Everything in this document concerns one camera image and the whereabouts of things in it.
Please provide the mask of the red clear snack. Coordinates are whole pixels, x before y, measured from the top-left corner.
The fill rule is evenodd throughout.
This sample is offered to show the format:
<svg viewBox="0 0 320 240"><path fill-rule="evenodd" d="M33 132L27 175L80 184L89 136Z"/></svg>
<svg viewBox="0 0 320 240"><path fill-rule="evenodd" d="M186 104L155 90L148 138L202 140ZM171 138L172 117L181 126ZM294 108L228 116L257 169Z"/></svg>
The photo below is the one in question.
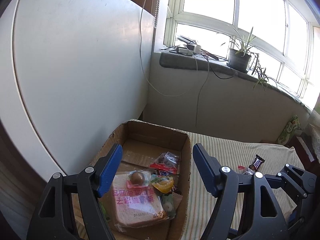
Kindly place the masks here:
<svg viewBox="0 0 320 240"><path fill-rule="evenodd" d="M166 171L172 174L178 174L180 171L180 157L169 151L160 154L150 165L150 168L154 168L161 171Z"/></svg>
<svg viewBox="0 0 320 240"><path fill-rule="evenodd" d="M241 174L244 174L244 175L252 176L255 173L255 169L251 165L249 167L238 165L238 170L240 171Z"/></svg>

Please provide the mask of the white power strip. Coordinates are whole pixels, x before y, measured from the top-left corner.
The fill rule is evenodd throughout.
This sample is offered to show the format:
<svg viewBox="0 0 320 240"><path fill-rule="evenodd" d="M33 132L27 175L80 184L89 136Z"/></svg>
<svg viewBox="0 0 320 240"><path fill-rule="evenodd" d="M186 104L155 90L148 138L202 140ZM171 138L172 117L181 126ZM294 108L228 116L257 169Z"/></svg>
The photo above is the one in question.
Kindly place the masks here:
<svg viewBox="0 0 320 240"><path fill-rule="evenodd" d="M193 56L201 53L201 46L198 44L184 44L183 46L176 47L176 52L178 54Z"/></svg>

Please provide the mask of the small hanging plant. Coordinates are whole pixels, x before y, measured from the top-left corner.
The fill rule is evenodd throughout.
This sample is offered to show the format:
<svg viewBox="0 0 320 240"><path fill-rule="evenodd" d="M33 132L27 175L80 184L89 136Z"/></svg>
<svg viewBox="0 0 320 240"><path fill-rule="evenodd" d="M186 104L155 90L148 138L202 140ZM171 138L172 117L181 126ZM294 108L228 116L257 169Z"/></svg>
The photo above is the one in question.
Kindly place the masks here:
<svg viewBox="0 0 320 240"><path fill-rule="evenodd" d="M260 57L258 53L254 53L254 59L253 62L251 63L250 69L252 70L252 76L255 76L257 81L255 82L253 89L255 89L258 85L261 85L263 89L265 90L266 87L268 87L269 81L273 81L277 85L277 81L268 76L266 74L266 68L263 68L260 64Z"/></svg>

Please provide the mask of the white cabinet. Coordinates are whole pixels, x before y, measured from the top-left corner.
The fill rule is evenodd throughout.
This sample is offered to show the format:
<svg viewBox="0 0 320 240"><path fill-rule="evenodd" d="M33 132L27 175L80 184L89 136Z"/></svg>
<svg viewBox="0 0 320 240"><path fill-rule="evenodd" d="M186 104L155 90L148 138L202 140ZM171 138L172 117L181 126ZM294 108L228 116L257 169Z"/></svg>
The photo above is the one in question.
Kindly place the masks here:
<svg viewBox="0 0 320 240"><path fill-rule="evenodd" d="M146 106L153 16L131 0L12 0L1 16L1 123L44 180L85 168Z"/></svg>

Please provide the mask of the brown egg snack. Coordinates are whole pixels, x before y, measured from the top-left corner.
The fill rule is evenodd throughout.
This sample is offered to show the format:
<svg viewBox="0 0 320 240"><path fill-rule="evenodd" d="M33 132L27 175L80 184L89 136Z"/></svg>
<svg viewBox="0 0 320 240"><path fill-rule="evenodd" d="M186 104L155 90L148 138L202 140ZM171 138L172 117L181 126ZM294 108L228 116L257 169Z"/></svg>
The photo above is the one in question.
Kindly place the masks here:
<svg viewBox="0 0 320 240"><path fill-rule="evenodd" d="M132 185L142 186L144 184L144 180L145 177L143 172L135 171L131 174L130 181Z"/></svg>

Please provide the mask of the pink bread package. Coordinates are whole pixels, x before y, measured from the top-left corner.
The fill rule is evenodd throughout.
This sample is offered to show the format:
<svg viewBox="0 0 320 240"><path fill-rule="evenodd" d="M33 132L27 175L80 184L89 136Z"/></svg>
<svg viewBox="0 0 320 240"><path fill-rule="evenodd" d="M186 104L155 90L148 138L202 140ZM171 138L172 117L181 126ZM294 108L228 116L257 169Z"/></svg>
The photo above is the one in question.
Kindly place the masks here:
<svg viewBox="0 0 320 240"><path fill-rule="evenodd" d="M140 228L167 220L160 196L151 185L151 172L144 173L142 186L132 185L131 172L119 172L111 185L113 213L117 227Z"/></svg>

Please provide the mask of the Snickers bar in box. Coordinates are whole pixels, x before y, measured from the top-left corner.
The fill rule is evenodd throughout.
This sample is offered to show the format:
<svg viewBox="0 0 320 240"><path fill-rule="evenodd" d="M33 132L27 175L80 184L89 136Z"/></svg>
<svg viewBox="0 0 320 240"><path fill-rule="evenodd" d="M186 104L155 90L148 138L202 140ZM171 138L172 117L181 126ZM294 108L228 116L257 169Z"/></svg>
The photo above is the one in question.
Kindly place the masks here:
<svg viewBox="0 0 320 240"><path fill-rule="evenodd" d="M170 177L170 178L174 179L174 175L168 171L157 170L156 176L157 176L157 178Z"/></svg>

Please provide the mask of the potted spider plant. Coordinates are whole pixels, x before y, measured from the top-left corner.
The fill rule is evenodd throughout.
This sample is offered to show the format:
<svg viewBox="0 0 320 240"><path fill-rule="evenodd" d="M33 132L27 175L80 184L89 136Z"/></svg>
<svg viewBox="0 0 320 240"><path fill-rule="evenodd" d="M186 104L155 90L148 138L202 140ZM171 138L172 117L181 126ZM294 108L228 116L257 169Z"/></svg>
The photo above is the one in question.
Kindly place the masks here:
<svg viewBox="0 0 320 240"><path fill-rule="evenodd" d="M257 38L253 34L253 28L247 35L241 35L238 28L232 26L235 37L227 35L230 38L234 48L229 48L227 66L239 72L247 74L248 65L251 60L251 49L254 48L252 42Z"/></svg>

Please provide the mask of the green floral bag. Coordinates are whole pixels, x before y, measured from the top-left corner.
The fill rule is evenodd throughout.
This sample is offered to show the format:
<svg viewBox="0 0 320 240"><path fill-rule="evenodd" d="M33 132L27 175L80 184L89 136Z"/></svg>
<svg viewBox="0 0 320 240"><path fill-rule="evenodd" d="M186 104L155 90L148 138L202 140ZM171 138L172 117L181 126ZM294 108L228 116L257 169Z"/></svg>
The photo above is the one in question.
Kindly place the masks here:
<svg viewBox="0 0 320 240"><path fill-rule="evenodd" d="M279 137L276 140L277 144L286 145L293 137L295 131L300 130L301 125L297 115L294 115L286 124Z"/></svg>

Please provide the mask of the striped table cloth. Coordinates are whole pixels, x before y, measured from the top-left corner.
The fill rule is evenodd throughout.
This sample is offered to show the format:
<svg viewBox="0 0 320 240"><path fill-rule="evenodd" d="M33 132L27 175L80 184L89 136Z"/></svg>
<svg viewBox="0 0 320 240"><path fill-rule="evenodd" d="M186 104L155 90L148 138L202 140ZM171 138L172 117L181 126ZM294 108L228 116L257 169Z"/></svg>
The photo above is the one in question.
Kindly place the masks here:
<svg viewBox="0 0 320 240"><path fill-rule="evenodd" d="M226 165L236 173L244 173L256 155L265 162L259 167L262 174L276 175L290 164L303 169L294 148L276 144L247 143L227 140L197 133L187 133L191 145L201 143L210 156L215 157L221 165ZM190 163L190 187L187 216L181 239L200 239L210 219L216 198L207 192L197 167L192 160Z"/></svg>

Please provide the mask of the green snack packet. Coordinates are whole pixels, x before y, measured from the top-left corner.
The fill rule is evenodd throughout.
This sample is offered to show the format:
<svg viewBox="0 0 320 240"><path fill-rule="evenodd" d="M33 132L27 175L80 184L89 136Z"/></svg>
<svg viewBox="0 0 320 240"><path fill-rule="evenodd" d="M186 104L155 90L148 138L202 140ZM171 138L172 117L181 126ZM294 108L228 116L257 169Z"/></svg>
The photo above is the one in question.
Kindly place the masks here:
<svg viewBox="0 0 320 240"><path fill-rule="evenodd" d="M161 196L162 207L167 213L169 218L174 218L176 216L176 209L174 206L174 198L172 194L163 194Z"/></svg>

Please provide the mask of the small Snickers bar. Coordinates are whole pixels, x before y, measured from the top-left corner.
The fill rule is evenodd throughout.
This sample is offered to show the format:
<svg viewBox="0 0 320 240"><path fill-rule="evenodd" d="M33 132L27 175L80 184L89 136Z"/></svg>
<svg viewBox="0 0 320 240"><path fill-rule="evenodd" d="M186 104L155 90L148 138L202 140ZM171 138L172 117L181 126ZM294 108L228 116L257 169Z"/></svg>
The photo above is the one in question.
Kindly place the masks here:
<svg viewBox="0 0 320 240"><path fill-rule="evenodd" d="M252 163L251 169L255 172L259 170L259 167L265 162L265 159L263 159L261 156L256 155L255 159Z"/></svg>

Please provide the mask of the red clear snack in box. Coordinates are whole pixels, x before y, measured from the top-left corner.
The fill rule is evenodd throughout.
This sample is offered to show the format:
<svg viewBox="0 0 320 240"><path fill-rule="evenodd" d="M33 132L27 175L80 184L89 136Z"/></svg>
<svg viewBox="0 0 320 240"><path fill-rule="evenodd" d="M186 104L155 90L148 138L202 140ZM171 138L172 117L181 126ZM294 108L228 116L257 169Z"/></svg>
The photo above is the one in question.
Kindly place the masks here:
<svg viewBox="0 0 320 240"><path fill-rule="evenodd" d="M160 154L150 165L150 168L154 168L161 171L166 171L172 174L178 174L180 171L180 157L169 151Z"/></svg>

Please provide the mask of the brown cardboard box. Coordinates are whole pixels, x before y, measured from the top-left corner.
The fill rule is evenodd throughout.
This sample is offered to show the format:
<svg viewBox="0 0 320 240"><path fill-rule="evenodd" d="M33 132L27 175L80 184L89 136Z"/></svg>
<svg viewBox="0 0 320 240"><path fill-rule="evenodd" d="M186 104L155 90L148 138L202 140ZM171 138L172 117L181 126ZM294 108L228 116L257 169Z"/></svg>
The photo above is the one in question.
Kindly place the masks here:
<svg viewBox="0 0 320 240"><path fill-rule="evenodd" d="M151 171L150 164L162 153L171 152L180 157L179 173L174 182L182 194L177 215L155 225L142 228L116 229L114 221L110 227L115 239L181 239L187 228L188 200L191 169L191 140L185 132L173 128L150 124L139 120L129 120L119 125L106 140L100 151L91 160L94 165L99 158L107 155L111 147L118 143L123 148L123 157L118 172L143 170Z"/></svg>

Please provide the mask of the yellow jelly cup snack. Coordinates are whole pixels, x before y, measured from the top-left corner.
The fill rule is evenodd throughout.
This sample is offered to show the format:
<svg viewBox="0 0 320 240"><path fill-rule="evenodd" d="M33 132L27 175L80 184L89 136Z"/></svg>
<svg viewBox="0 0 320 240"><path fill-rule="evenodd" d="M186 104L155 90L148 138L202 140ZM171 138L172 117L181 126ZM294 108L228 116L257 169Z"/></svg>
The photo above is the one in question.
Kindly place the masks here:
<svg viewBox="0 0 320 240"><path fill-rule="evenodd" d="M174 187L174 179L172 176L157 176L153 174L151 176L151 185L161 193L167 194Z"/></svg>

